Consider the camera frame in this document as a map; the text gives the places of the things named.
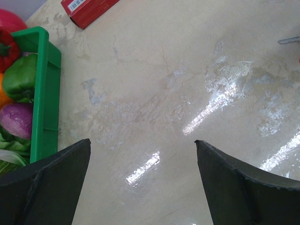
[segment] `key blade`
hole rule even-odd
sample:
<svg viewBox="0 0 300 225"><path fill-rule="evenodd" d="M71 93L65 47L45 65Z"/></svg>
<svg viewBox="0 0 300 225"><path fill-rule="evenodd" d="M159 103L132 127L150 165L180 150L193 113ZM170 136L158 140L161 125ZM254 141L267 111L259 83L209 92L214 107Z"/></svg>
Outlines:
<svg viewBox="0 0 300 225"><path fill-rule="evenodd" d="M286 43L294 42L294 41L300 41L300 36L293 37L293 38L288 38L288 39L284 39L284 40L280 40L280 41L278 41L278 43L280 43L280 44L286 44Z"/></svg>

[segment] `cardboard box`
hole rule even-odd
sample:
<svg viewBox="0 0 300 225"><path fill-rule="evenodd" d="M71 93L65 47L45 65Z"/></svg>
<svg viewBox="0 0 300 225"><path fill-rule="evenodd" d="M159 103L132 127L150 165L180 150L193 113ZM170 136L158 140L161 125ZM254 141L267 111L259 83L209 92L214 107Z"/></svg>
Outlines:
<svg viewBox="0 0 300 225"><path fill-rule="evenodd" d="M85 29L119 0L63 0L61 2L71 20Z"/></svg>

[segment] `green crate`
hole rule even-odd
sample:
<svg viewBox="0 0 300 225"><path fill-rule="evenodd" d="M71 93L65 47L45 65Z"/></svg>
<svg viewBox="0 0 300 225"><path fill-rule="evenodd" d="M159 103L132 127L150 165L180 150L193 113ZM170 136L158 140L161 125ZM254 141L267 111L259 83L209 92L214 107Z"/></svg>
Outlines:
<svg viewBox="0 0 300 225"><path fill-rule="evenodd" d="M37 53L30 163L57 152L61 53L49 33L33 27L12 33L22 52Z"/></svg>

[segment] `white barcode label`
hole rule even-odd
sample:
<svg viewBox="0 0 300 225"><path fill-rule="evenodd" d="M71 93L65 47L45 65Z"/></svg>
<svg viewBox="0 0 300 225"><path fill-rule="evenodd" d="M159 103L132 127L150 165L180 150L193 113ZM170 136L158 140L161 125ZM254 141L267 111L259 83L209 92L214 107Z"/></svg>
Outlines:
<svg viewBox="0 0 300 225"><path fill-rule="evenodd" d="M75 9L77 9L78 6L80 6L85 0L74 0L69 5L68 8L73 12Z"/></svg>

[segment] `concrete floor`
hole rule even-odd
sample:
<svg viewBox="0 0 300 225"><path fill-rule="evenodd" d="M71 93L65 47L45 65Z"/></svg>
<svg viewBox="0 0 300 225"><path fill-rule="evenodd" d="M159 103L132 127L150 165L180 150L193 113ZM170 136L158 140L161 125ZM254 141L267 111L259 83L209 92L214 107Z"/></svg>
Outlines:
<svg viewBox="0 0 300 225"><path fill-rule="evenodd" d="M90 138L74 225L211 225L194 140L300 180L298 0L121 0L62 51L60 149Z"/></svg>

